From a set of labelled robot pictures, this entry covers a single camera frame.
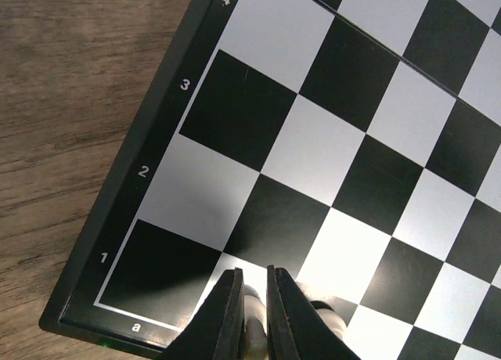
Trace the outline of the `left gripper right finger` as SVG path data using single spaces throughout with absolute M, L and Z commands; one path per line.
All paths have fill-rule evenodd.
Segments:
M 357 359 L 323 322 L 285 268 L 267 267 L 271 359 Z

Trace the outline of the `white chess piece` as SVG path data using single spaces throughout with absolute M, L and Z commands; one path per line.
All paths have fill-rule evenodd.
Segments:
M 345 321 L 326 302 L 311 301 L 311 304 L 329 329 L 336 335 L 337 338 L 343 341 L 347 329 Z

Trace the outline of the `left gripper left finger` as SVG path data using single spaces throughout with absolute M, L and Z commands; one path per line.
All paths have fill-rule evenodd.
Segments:
M 166 348 L 167 359 L 243 357 L 243 271 L 222 273 L 190 324 Z

